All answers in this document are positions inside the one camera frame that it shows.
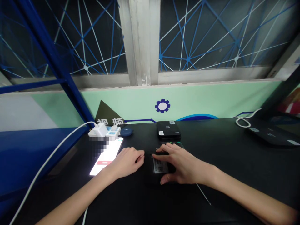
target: green wall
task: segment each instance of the green wall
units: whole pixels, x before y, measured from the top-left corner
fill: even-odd
[[[259,108],[280,84],[263,81],[230,84],[133,87],[82,91],[95,117],[100,101],[125,120],[177,120],[192,114],[211,114],[229,118]],[[37,93],[32,97],[59,127],[76,127],[82,120],[65,93]],[[160,113],[155,105],[169,100],[169,111]]]

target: white cable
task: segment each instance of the white cable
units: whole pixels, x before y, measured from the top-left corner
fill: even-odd
[[[82,225],[85,225],[85,219],[87,217],[87,212],[88,212],[88,207],[87,207],[87,209],[84,212],[84,216],[83,216],[83,220],[82,220]]]
[[[22,203],[20,204],[20,206],[19,206],[19,208],[18,208],[16,214],[14,215],[14,217],[13,217],[13,219],[12,219],[12,221],[10,222],[9,225],[12,225],[13,222],[15,221],[16,217],[18,216],[18,214],[19,214],[21,208],[23,207],[23,205],[24,205],[24,203],[25,203],[25,201],[26,201],[26,199],[27,199],[27,197],[28,197],[28,195],[29,195],[29,193],[30,193],[32,187],[33,187],[34,182],[36,181],[37,177],[40,175],[41,171],[43,170],[43,168],[45,167],[45,165],[47,164],[47,162],[51,159],[51,157],[52,157],[52,156],[54,155],[54,153],[59,149],[59,147],[65,142],[65,140],[68,139],[68,137],[70,137],[70,136],[71,136],[75,131],[77,131],[80,127],[83,127],[84,125],[86,125],[86,124],[88,124],[88,123],[94,123],[95,126],[98,126],[98,125],[97,125],[95,122],[93,122],[93,121],[86,122],[86,123],[80,125],[80,126],[77,127],[75,130],[73,130],[68,136],[66,136],[65,139],[63,139],[62,142],[60,142],[60,144],[56,147],[56,149],[54,149],[54,151],[51,153],[51,155],[48,157],[48,159],[44,162],[44,164],[41,166],[41,168],[39,169],[39,171],[38,171],[37,174],[35,175],[34,179],[32,180],[32,182],[31,182],[31,184],[30,184],[30,186],[29,186],[29,188],[28,188],[28,191],[26,192],[26,195],[25,195],[25,197],[24,197]]]
[[[210,205],[212,205],[212,204],[209,202],[209,200],[207,199],[207,197],[205,196],[205,194],[203,193],[203,191],[201,190],[201,188],[199,187],[199,185],[198,185],[198,184],[196,184],[196,185],[197,185],[198,188],[200,189],[200,191],[201,191],[201,193],[203,194],[203,196],[205,197],[206,201],[207,201]]]
[[[245,119],[248,119],[248,118],[251,118],[252,116],[254,116],[255,113],[256,113],[258,110],[261,110],[261,108],[255,110],[255,111],[252,113],[252,115],[251,115],[251,116],[248,116],[248,117],[233,117],[233,118],[238,118],[238,119],[235,121],[235,123],[236,123],[239,127],[243,127],[243,128],[251,127],[251,123],[249,123],[249,122],[248,122],[247,120],[245,120]],[[245,121],[248,125],[247,125],[247,126],[240,125],[240,124],[238,123],[239,120]]]

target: charger plug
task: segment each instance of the charger plug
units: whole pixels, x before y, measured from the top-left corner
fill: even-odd
[[[93,136],[97,136],[97,137],[105,137],[107,134],[107,128],[105,126],[105,123],[98,123],[95,125],[95,127],[89,132],[89,134],[93,134]]]

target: window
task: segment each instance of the window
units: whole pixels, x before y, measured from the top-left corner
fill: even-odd
[[[298,66],[297,0],[31,1],[79,89],[284,80]],[[0,11],[0,83],[55,79],[9,2]]]

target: gear icon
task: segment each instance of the gear icon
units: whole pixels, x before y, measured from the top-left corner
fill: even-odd
[[[155,106],[156,111],[161,113],[167,112],[170,107],[171,105],[169,104],[169,101],[164,99],[157,101]]]

